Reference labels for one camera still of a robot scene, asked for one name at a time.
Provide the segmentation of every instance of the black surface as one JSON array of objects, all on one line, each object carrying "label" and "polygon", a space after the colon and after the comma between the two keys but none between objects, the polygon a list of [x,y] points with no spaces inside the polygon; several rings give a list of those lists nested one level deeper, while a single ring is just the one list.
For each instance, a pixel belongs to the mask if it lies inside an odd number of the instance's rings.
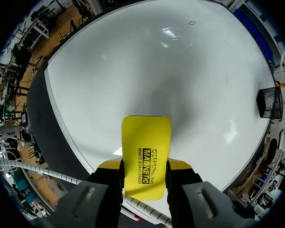
[{"label": "black surface", "polygon": [[[89,173],[68,145],[56,120],[42,70],[35,75],[28,91],[27,106],[32,131],[49,167],[67,176],[86,180]],[[74,187],[71,183],[61,182],[68,190]]]}]

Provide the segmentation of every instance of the wooden floor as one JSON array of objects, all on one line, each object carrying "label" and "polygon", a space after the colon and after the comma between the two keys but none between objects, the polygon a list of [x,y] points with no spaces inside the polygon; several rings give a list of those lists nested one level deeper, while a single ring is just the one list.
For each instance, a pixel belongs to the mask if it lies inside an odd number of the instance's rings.
[{"label": "wooden floor", "polygon": [[[74,6],[69,7],[63,14],[61,14],[56,20],[56,27],[50,31],[49,39],[42,38],[37,46],[32,51],[32,58],[30,63],[36,63],[36,60],[39,56],[48,56],[53,51],[54,47],[59,44],[60,36],[58,30],[60,29],[61,35],[64,36],[70,31],[70,21],[73,20],[75,25],[78,27],[80,15],[77,9]],[[33,77],[33,67],[29,66],[24,74],[20,86],[29,88]],[[15,99],[15,104],[19,104],[17,111],[22,111],[22,106],[26,102],[26,96],[17,96]],[[37,165],[35,158],[29,158],[29,149],[23,148],[21,142],[19,142],[20,155],[23,159],[23,162]],[[39,179],[42,175],[34,172],[28,173],[31,180],[34,182]],[[36,189],[39,191],[40,195],[43,196],[45,200],[48,201],[50,206],[53,208],[57,205],[57,200],[59,197],[52,191],[49,187],[49,179],[42,178],[36,185]]]}]

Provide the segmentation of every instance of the desk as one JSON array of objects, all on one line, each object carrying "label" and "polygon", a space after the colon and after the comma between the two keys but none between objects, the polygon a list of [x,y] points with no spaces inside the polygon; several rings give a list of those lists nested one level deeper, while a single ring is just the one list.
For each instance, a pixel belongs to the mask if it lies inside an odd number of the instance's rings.
[{"label": "desk", "polygon": [[[95,20],[52,56],[45,77],[58,124],[89,173],[121,155],[126,116],[162,115],[172,122],[169,157],[219,190],[263,142],[270,120],[259,117],[256,97],[275,86],[245,27],[198,0],[143,2]],[[170,215],[166,199],[146,203]]]}]

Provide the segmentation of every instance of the white cable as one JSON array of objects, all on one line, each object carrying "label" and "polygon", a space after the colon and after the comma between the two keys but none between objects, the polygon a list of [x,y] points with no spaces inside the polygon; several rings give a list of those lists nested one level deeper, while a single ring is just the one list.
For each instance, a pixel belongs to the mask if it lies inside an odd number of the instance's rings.
[{"label": "white cable", "polygon": [[152,218],[153,220],[158,221],[159,223],[162,223],[169,228],[172,227],[171,218],[160,213],[154,208],[148,206],[147,204],[125,194],[123,194],[123,200],[128,204],[130,204],[135,209],[137,209],[138,211],[140,211],[141,213],[148,215],[148,217]]},{"label": "white cable", "polygon": [[[10,154],[14,155],[15,160],[17,160],[17,159],[18,159],[18,158],[16,157],[16,155],[15,155],[14,153],[12,153],[12,152],[5,151],[5,153],[10,153]],[[12,173],[14,173],[17,169],[18,169],[18,167],[17,167],[17,166],[11,166],[11,172],[12,172]]]},{"label": "white cable", "polygon": [[15,167],[19,167],[19,168],[24,168],[24,169],[35,171],[35,172],[40,172],[40,173],[43,173],[43,174],[51,176],[51,177],[62,179],[64,181],[67,181],[67,182],[70,182],[73,184],[79,184],[81,182],[81,180],[66,176],[66,175],[61,174],[59,172],[43,169],[40,166],[26,164],[26,163],[22,163],[19,161],[0,159],[0,166],[15,166]]},{"label": "white cable", "polygon": [[[26,164],[26,163],[22,163],[22,162],[19,162],[19,161],[0,159],[0,166],[16,166],[16,167],[24,168],[24,169],[35,171],[35,172],[41,172],[41,173],[43,173],[45,175],[48,175],[48,176],[51,176],[51,177],[55,177],[55,178],[58,178],[58,179],[62,179],[64,181],[67,181],[67,182],[70,182],[70,183],[73,183],[73,184],[79,184],[81,182],[81,180],[78,180],[76,178],[72,178],[72,177],[66,176],[66,175],[61,174],[59,172],[43,169],[40,166]],[[135,198],[133,198],[131,196],[125,195],[125,194],[123,194],[123,200],[125,202],[127,202],[128,204],[130,204],[135,209],[137,209],[142,214],[148,215],[148,217],[152,218],[155,221],[158,221],[159,223],[164,224],[165,226],[167,226],[169,228],[172,227],[172,220],[171,220],[171,218],[169,218],[168,216],[160,213],[156,209],[148,206],[147,204],[145,204],[145,203],[143,203],[143,202],[141,202],[141,201],[139,201],[139,200],[137,200],[137,199],[135,199]]]}]

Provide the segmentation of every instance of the black mesh pencil holder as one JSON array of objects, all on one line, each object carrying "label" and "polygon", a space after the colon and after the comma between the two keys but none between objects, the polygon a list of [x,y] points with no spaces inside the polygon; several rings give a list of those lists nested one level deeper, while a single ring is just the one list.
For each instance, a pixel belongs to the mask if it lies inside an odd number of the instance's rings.
[{"label": "black mesh pencil holder", "polygon": [[256,98],[260,117],[282,119],[283,99],[280,87],[261,89]]}]

